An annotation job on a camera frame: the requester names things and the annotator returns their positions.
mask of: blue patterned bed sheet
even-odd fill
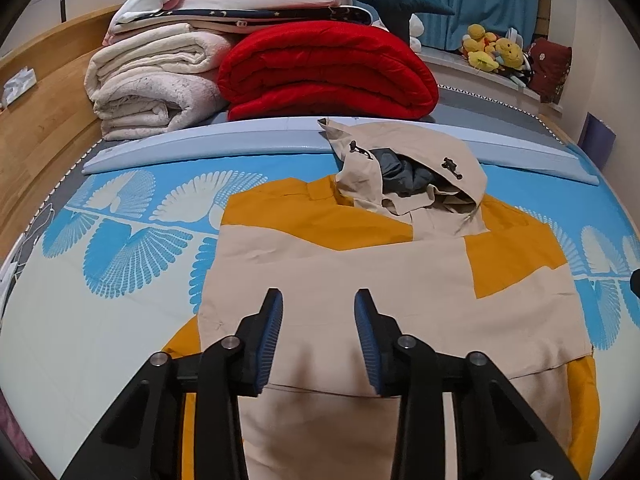
[[[174,265],[189,243],[199,243],[188,295],[197,312],[206,272],[216,252],[228,197],[267,181],[306,182],[338,170],[335,157],[257,155],[193,160],[89,176],[44,233],[46,258],[65,253],[96,222],[81,264],[92,293],[135,294]],[[487,193],[550,225],[569,261],[591,341],[608,349],[623,308],[640,327],[631,272],[640,244],[608,187],[498,166],[485,166]]]

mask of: red blanket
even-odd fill
[[[342,22],[287,23],[254,32],[218,74],[229,120],[356,115],[418,119],[438,102],[431,71],[399,38]]]

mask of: wooden bed frame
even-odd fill
[[[0,262],[67,170],[100,139],[84,72],[119,6],[48,30],[0,60],[0,84],[21,68],[38,83],[0,113]]]

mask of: mattress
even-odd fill
[[[520,129],[516,138],[559,146],[539,121],[514,113],[520,117],[493,117],[485,109],[482,120],[492,131],[511,125]],[[483,167],[487,193],[547,222],[570,263],[595,348],[601,421],[591,477],[599,478],[640,418],[640,304],[628,291],[630,272],[640,267],[639,241],[602,182]],[[80,169],[53,194],[55,206],[48,201],[33,223],[20,262],[33,251],[20,266],[0,331],[2,390],[57,477],[142,362],[197,312],[228,197],[285,177],[309,182],[338,167],[330,153],[296,153],[90,176]],[[189,196],[190,206],[160,221],[154,212],[176,195]]]

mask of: stack of folded bedding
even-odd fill
[[[140,139],[200,122],[226,101],[217,68],[236,39],[188,23],[146,30],[99,50],[84,88],[107,140]]]
[[[251,34],[220,65],[229,120],[356,115],[415,120],[438,85],[402,40],[353,23],[287,23]]]

